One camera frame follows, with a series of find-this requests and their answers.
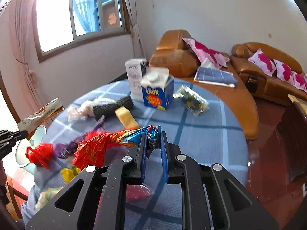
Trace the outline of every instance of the pillow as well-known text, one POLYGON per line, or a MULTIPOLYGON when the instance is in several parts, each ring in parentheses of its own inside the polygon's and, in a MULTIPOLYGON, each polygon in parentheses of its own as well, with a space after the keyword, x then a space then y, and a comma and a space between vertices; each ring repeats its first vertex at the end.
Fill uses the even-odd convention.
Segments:
POLYGON ((307 74, 304 75, 304 83, 305 83, 306 90, 307 90, 307 74))
POLYGON ((269 57, 262 52, 261 49, 248 59, 248 61, 254 63, 258 66, 266 75, 272 77, 272 74, 275 72, 276 67, 274 63, 269 59, 269 57))
POLYGON ((303 76, 299 75, 298 73, 292 71, 293 81, 294 81, 294 87, 297 89, 303 90, 305 93, 307 93, 306 86, 305 86, 305 79, 303 76))
POLYGON ((274 60, 274 63, 277 69, 277 78, 294 85, 291 68, 279 60, 274 60))
POLYGON ((215 51, 213 49, 207 48, 205 45, 200 42, 190 39, 190 38, 182 38, 193 50, 193 52, 197 55, 201 64, 208 58, 215 67, 221 68, 227 67, 227 62, 230 61, 229 58, 222 55, 220 52, 215 51))

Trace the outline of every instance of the brown leather sofa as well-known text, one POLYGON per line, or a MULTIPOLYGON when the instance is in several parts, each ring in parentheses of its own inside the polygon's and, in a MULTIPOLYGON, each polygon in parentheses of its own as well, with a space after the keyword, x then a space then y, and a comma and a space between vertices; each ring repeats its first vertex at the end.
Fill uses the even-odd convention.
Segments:
MULTIPOLYGON (((200 62, 182 38, 191 38, 191 35, 185 30, 167 31, 152 55, 149 66, 167 67, 174 77, 193 83, 200 62)), ((258 112, 255 101, 231 64, 228 63, 227 66, 228 68, 222 70, 234 74, 238 80, 236 88, 199 83, 197 85, 207 89, 227 104, 240 122, 247 141, 255 140, 258 134, 258 112)))
POLYGON ((288 94, 307 101, 307 93, 277 77, 265 75, 259 67, 248 61, 259 48, 271 60, 282 61, 293 71, 304 75, 301 65, 294 58, 274 47, 257 42, 234 45, 230 57, 231 65, 252 95, 283 105, 289 103, 288 94))

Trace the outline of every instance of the red plastic bag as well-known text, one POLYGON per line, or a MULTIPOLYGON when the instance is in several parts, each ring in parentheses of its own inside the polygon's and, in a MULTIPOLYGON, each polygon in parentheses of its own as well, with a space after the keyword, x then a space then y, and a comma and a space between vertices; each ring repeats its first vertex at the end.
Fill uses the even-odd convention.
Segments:
POLYGON ((127 185, 126 201, 137 202, 142 199, 150 198, 155 194, 154 190, 146 184, 127 185))
POLYGON ((53 154, 53 145, 47 143, 40 143, 35 149, 27 147, 25 153, 29 161, 35 165, 43 165, 47 170, 49 169, 48 161, 53 154))

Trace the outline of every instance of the white tissue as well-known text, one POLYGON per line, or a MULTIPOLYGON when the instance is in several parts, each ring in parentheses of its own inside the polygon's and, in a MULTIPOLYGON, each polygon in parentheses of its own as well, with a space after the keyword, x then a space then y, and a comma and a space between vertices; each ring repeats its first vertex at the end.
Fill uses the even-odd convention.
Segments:
POLYGON ((78 120, 82 116, 93 117, 94 116, 93 106, 103 105, 108 103, 116 103, 116 101, 110 98, 96 98, 93 101, 86 100, 85 102, 82 103, 80 108, 71 106, 67 109, 68 122, 71 123, 74 120, 78 120))
POLYGON ((204 62, 201 64, 201 67, 219 70, 208 58, 204 60, 204 62))

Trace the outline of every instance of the pink curtain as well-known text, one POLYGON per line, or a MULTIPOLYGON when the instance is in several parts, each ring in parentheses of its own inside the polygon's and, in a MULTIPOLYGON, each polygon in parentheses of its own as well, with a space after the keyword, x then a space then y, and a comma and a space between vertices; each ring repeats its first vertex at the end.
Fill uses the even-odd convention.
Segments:
MULTIPOLYGON (((15 0, 15 9, 10 7, 10 38, 14 56, 18 61, 19 84, 33 109, 33 113, 45 106, 46 102, 40 94, 36 83, 35 73, 31 70, 26 59, 27 36, 32 27, 32 7, 34 0, 15 0)), ((48 127, 52 120, 44 123, 48 127)))

